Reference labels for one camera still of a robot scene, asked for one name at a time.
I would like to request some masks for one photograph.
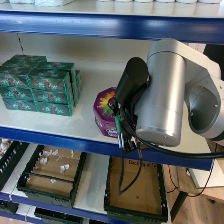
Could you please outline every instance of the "green package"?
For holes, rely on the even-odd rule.
[[[17,86],[29,88],[26,75],[32,68],[6,68],[0,67],[0,86]]]
[[[40,62],[37,66],[38,69],[54,69],[69,72],[70,82],[76,81],[75,64],[64,62]]]
[[[63,91],[68,94],[71,88],[69,73],[66,71],[34,69],[27,77],[32,89]]]
[[[10,67],[10,68],[35,68],[40,62],[30,62],[30,61],[12,61],[8,60],[2,67]]]
[[[73,99],[74,99],[74,105],[75,106],[77,106],[77,104],[79,102],[80,94],[81,94],[81,88],[77,89],[75,91],[75,93],[73,94]]]
[[[75,79],[76,79],[76,85],[79,88],[81,86],[81,71],[75,70]]]
[[[20,87],[2,87],[0,86],[0,94],[2,98],[33,100],[32,93],[29,89]]]
[[[72,116],[75,109],[73,101],[71,101],[69,104],[53,104],[36,101],[36,105],[39,112],[63,116]]]
[[[33,100],[2,99],[8,110],[37,111]]]
[[[68,94],[65,92],[52,92],[32,89],[33,97],[36,101],[45,103],[61,103],[68,104],[73,101],[72,89],[68,89]]]
[[[33,55],[14,55],[9,61],[30,61],[30,62],[41,62],[47,61],[46,56],[33,56]]]
[[[76,85],[76,82],[73,82],[71,85],[72,85],[73,93],[76,93],[78,91],[78,87]]]

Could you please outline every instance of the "gray robot arm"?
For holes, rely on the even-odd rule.
[[[135,107],[136,133],[158,145],[180,143],[183,103],[193,132],[224,145],[224,82],[219,65],[176,40],[153,44],[147,66],[151,85]]]

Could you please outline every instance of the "black tray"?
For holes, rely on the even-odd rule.
[[[29,173],[32,172],[37,160],[39,159],[44,146],[38,145],[37,149],[35,150],[34,154],[32,155],[30,161],[27,163],[25,170],[23,171],[22,175],[19,178],[17,183],[17,189],[19,191],[23,191],[29,199],[39,202],[44,202],[47,204],[54,204],[59,205],[67,208],[73,208],[76,193],[79,186],[79,181],[82,175],[82,170],[85,164],[86,153],[81,153],[80,160],[78,163],[78,168],[76,170],[76,174],[74,176],[73,187],[70,192],[70,196],[62,196],[58,194],[52,194],[45,191],[29,189],[25,187],[27,180],[29,179]]]
[[[100,221],[90,219],[89,224],[107,224],[107,222],[100,222]]]
[[[0,160],[0,190],[11,176],[29,143],[14,141]]]
[[[166,201],[166,191],[164,186],[164,178],[162,166],[157,164],[157,172],[158,172],[158,181],[159,181],[159,193],[161,200],[161,210],[162,215],[155,215],[145,212],[139,212],[129,209],[123,209],[118,207],[110,206],[110,172],[112,167],[112,157],[110,158],[108,174],[107,174],[107,183],[106,190],[104,196],[104,209],[107,212],[107,216],[111,219],[117,219],[130,223],[139,223],[139,224],[154,224],[154,223],[162,223],[168,221],[168,209],[167,209],[167,201]]]
[[[46,223],[52,223],[52,224],[81,224],[82,218],[67,215],[60,212],[53,212],[50,210],[42,209],[42,208],[36,208],[34,215],[36,217],[41,218]]]
[[[0,200],[0,212],[15,214],[19,204]]]

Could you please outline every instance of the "box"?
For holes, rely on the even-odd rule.
[[[37,110],[42,113],[72,116],[75,106],[74,101],[69,104],[43,103],[36,101]]]
[[[33,100],[2,99],[8,110],[37,111]]]
[[[61,70],[69,72],[70,82],[76,81],[76,72],[74,63],[64,62],[40,62],[37,66],[38,69],[50,69],[50,70]]]
[[[70,2],[73,2],[74,0],[35,0],[35,5],[38,6],[63,6],[67,5]]]
[[[32,93],[29,89],[20,87],[2,87],[0,86],[0,94],[2,98],[33,100]]]
[[[76,93],[73,95],[73,97],[74,97],[74,105],[77,106],[80,98],[80,91],[77,90]]]
[[[33,98],[36,101],[41,101],[45,103],[60,103],[69,104],[73,101],[72,89],[68,89],[67,94],[65,92],[52,92],[52,91],[42,91],[32,89]]]
[[[34,69],[28,74],[32,89],[65,92],[71,88],[69,73],[65,71]]]
[[[76,86],[78,87],[78,89],[81,86],[81,71],[80,70],[75,70],[75,80],[76,80]]]
[[[0,86],[17,86],[29,88],[26,75],[32,68],[7,68],[0,67]]]
[[[17,189],[30,200],[72,208],[85,158],[86,153],[39,145],[20,176]]]
[[[136,182],[118,196],[117,186],[120,177],[120,158],[110,158],[104,208],[107,216],[130,223],[162,223],[168,220],[165,186],[162,166],[143,162]],[[139,161],[124,160],[124,189],[136,176]]]
[[[33,56],[33,55],[14,55],[10,61],[30,61],[30,62],[45,62],[47,61],[46,56]]]
[[[0,212],[15,214],[19,204],[0,200]]]
[[[0,159],[0,190],[8,181],[12,171],[22,158],[29,143],[14,141]]]
[[[4,64],[2,64],[2,67],[10,67],[10,68],[35,68],[39,62],[33,62],[33,61],[14,61],[14,60],[8,60]]]
[[[112,117],[112,105],[110,104],[114,95],[114,87],[100,92],[93,105],[93,112],[95,114],[95,122],[103,135],[117,138],[117,130],[115,120]]]
[[[36,208],[34,215],[36,217],[41,218],[46,223],[52,223],[52,224],[81,224],[82,218],[60,213],[60,212],[54,212],[47,209],[42,208]]]

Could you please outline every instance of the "shelf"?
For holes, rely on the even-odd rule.
[[[10,218],[10,219],[17,219],[20,221],[26,221],[26,215],[29,209],[30,209],[29,205],[20,204],[15,214],[0,212],[0,216]]]
[[[0,31],[223,44],[224,4],[77,0],[63,7],[38,7],[4,3]]]
[[[32,201],[28,199],[28,197],[23,192],[18,191],[16,185],[19,176],[23,172],[35,148],[36,145],[29,145],[24,156],[15,168],[15,171],[10,176],[8,182],[3,188],[2,193],[8,194],[8,200],[10,198],[10,200],[14,203],[31,205],[87,219],[99,220],[106,223],[125,224],[125,222],[109,219],[103,208],[107,170],[109,164],[108,156],[96,154],[87,155],[73,209]]]
[[[26,215],[26,221],[29,222],[29,223],[44,224],[45,222],[43,222],[41,220],[41,218],[36,217],[34,215],[35,209],[36,209],[35,206],[30,206],[29,211],[28,211],[28,213]]]
[[[97,94],[112,86],[117,86],[121,72],[103,70],[82,71],[82,93],[72,117],[52,114],[7,110],[0,98],[0,136],[4,138],[74,149],[120,157],[117,139],[105,137],[95,124],[93,103]],[[169,148],[181,152],[209,152],[204,138],[194,134],[187,119],[184,107],[181,144]],[[184,166],[209,170],[210,160],[188,160],[167,156],[153,150],[142,152],[143,160],[161,164]],[[126,156],[138,159],[137,151]]]

